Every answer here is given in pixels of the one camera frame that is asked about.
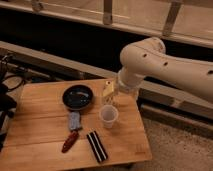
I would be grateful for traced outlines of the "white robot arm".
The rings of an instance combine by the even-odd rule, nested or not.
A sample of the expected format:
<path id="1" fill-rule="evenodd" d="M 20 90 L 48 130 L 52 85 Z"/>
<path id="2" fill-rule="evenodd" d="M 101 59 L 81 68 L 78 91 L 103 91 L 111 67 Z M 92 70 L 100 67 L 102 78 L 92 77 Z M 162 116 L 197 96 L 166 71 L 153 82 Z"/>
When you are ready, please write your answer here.
<path id="1" fill-rule="evenodd" d="M 117 84 L 122 91 L 134 91 L 145 77 L 152 77 L 213 104 L 213 62 L 167 55 L 160 38 L 126 45 L 120 62 Z"/>

